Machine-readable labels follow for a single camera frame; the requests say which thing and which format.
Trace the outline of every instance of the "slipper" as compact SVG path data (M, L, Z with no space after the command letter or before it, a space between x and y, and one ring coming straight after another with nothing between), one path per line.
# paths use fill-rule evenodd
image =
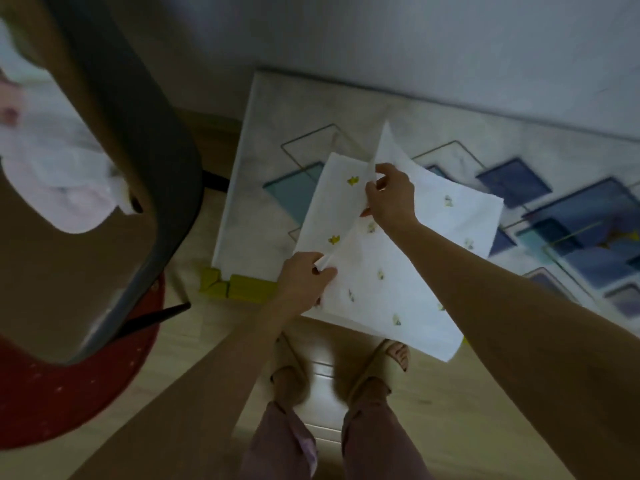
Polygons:
M353 395L358 388L370 377L380 379L389 388L389 391L393 391L398 384L400 378L404 374L402 366L396 362L396 359L387 354L387 349L396 343L397 340L383 340L382 343L376 348L375 352L371 356L363 373L359 375L355 384L351 388L349 393L348 404L353 403Z
M304 402L306 398L308 398L311 389L311 387L309 387L309 380L307 379L307 375L305 374L300 361L293 353L293 350L289 345L289 341L283 333L278 336L278 338L276 339L276 343L273 346L273 356L271 358L269 367L269 379L271 380L271 382L273 382L273 375L277 371L284 369L285 367L293 367L293 370L296 372L298 379L300 379L300 381L302 381L305 385L296 403L300 404Z

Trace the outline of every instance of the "white paper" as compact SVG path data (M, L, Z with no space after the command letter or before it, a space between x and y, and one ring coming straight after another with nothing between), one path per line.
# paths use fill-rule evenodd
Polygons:
M318 268L336 267L338 275L325 290L320 309L311 315L332 323L341 317L344 326L364 327L448 361L462 333L373 218L359 217L366 207L364 185L375 178L374 166L382 162L393 163L411 179L422 224L480 257L486 258L491 250L502 199L420 167L395 143L385 124L370 164L332 154L316 187L296 250L324 253ZM358 181L350 185L347 180L352 177ZM332 244L330 239L338 235L340 240Z

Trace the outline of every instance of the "pink cloth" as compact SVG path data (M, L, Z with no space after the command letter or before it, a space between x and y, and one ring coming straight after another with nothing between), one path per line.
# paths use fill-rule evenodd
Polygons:
M363 399L344 418L347 480L433 480L386 401ZM316 440L293 411L269 403L240 467L240 480L309 480Z

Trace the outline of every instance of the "right hand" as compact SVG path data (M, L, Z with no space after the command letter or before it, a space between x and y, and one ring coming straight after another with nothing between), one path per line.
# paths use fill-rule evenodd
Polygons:
M377 182L368 182L368 208L360 215L373 216L374 220L389 232L397 227L417 222L413 205L414 187L406 173L401 172L391 163L379 163L376 172L384 177Z

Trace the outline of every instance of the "chair leg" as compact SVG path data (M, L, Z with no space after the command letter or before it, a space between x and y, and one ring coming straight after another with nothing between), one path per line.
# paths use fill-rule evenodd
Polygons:
M220 177L210 171L202 171L202 183L208 189L219 190L224 193L229 190L229 179Z
M128 320L124 323L121 329L118 330L116 336L112 338L111 341L114 342L117 339L126 337L127 335L142 330L143 328L155 325L156 323L162 323L165 320L169 320L169 318L187 311L190 307L191 302L188 301L187 303L183 303L181 305L172 306L170 308L165 308L164 310L158 310L157 312L141 315L138 318L134 318L133 320Z

